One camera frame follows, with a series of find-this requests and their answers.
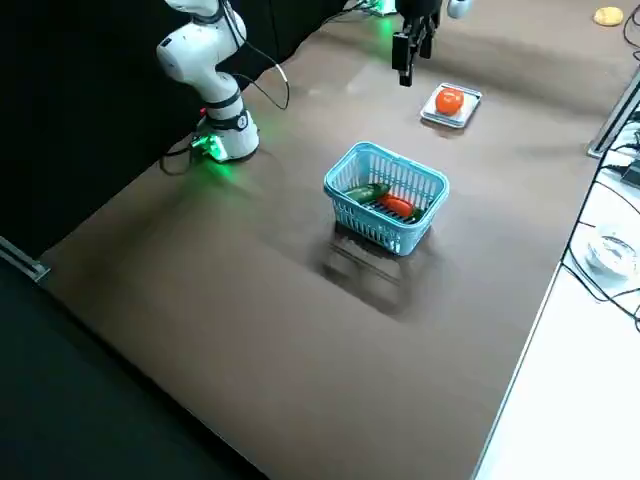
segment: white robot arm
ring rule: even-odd
[[[242,18],[228,0],[166,0],[191,21],[168,35],[156,53],[172,79],[194,87],[207,107],[196,136],[208,138],[218,161],[246,158],[258,148],[258,129],[244,107],[236,80],[216,66],[246,41]]]

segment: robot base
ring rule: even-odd
[[[246,122],[246,126],[239,126],[244,127],[242,129],[219,129],[210,125],[205,116],[198,124],[191,146],[219,163],[250,157],[258,149],[260,138],[249,112]]]

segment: tomato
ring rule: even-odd
[[[393,195],[387,194],[380,198],[378,202],[401,217],[409,217],[413,214],[413,205]]]
[[[436,110],[449,117],[458,113],[463,104],[464,93],[455,88],[444,88],[436,97]]]

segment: basket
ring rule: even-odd
[[[407,224],[402,217],[385,213],[378,204],[360,205],[343,193],[370,183],[388,184],[392,195],[425,210],[424,216],[417,223]],[[338,223],[391,253],[405,256],[416,247],[449,196],[449,180],[378,145],[360,142],[329,170],[324,190],[333,201]]]

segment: metal tray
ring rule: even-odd
[[[464,93],[464,105],[462,109],[452,117],[442,115],[436,111],[436,97],[445,88],[455,88]],[[482,93],[477,90],[471,90],[470,88],[460,87],[459,85],[453,85],[452,83],[441,83],[438,85],[427,103],[422,107],[420,116],[429,122],[439,123],[451,128],[464,128],[467,126],[469,119],[480,105],[480,99],[482,99]]]

